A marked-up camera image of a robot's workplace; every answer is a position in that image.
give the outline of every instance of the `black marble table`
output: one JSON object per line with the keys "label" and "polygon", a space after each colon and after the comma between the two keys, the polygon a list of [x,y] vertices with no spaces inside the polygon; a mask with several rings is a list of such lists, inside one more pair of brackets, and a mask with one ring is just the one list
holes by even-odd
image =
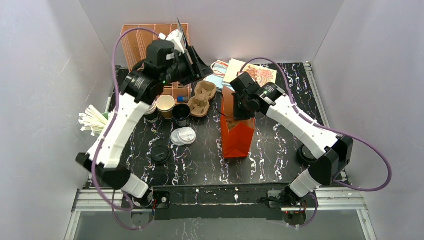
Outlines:
{"label": "black marble table", "polygon": [[[273,64],[261,66],[277,69]],[[299,108],[323,124],[303,64],[284,63],[281,66]],[[127,74],[127,69],[119,70],[120,81]],[[280,74],[276,84],[286,90]],[[196,141],[190,146],[172,144],[171,132],[179,128],[176,123],[162,116],[156,123],[142,119],[123,150],[121,163],[152,186],[289,183],[302,172],[303,166],[296,161],[296,152],[302,143],[283,126],[261,113],[256,115],[248,157],[224,159],[220,114],[215,109],[221,107],[221,95],[217,94],[210,105],[207,116],[190,119],[190,127],[196,132]],[[165,165],[156,165],[150,160],[152,147],[158,145],[171,150],[171,157]]]}

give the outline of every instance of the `black plastic lid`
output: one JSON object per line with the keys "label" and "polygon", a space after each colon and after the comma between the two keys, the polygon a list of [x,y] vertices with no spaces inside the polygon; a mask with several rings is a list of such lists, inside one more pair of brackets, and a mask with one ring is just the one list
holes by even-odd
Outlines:
{"label": "black plastic lid", "polygon": [[170,151],[165,146],[155,146],[151,149],[150,158],[155,164],[165,164],[170,158]]}

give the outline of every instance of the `white backdrop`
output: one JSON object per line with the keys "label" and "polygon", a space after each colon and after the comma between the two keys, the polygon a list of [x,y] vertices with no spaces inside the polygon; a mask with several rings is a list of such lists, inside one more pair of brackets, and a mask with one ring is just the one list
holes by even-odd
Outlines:
{"label": "white backdrop", "polygon": [[0,70],[1,239],[63,239],[95,141],[78,114],[105,109],[110,58],[78,0],[7,0]]}
{"label": "white backdrop", "polygon": [[[124,24],[189,24],[191,44],[217,59],[312,61],[344,0],[80,0],[109,56]],[[122,48],[116,63],[127,66]]]}
{"label": "white backdrop", "polygon": [[[378,239],[423,239],[423,1],[346,0],[313,61],[330,124],[375,143],[390,185],[364,193]],[[363,188],[387,170],[355,143],[347,175]]]}

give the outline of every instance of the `orange paper bag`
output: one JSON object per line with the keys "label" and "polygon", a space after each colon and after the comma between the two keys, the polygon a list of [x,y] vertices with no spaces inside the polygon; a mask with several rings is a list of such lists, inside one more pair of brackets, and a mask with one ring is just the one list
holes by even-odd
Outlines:
{"label": "orange paper bag", "polygon": [[234,120],[234,91],[224,86],[222,89],[221,135],[224,158],[243,158],[249,155],[252,138],[255,133],[255,118]]}

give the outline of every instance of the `marble countertop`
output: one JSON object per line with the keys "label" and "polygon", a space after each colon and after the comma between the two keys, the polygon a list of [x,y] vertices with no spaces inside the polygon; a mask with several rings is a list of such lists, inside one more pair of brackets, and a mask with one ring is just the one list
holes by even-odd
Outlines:
{"label": "marble countertop", "polygon": [[[261,66],[277,69],[273,64]],[[281,66],[299,108],[322,124],[303,64],[284,63]],[[127,69],[118,71],[121,81],[127,74]],[[280,74],[276,84],[286,90]],[[190,118],[190,127],[196,132],[196,141],[190,146],[172,144],[171,132],[179,126],[170,120],[160,116],[157,122],[148,123],[143,118],[123,150],[121,163],[152,186],[289,183],[302,172],[303,166],[296,161],[296,152],[302,143],[283,126],[261,113],[256,115],[248,157],[224,159],[220,114],[215,109],[221,107],[221,95],[217,94],[210,105],[207,116]],[[150,160],[152,147],[158,145],[170,149],[171,156],[165,165],[156,165]]]}

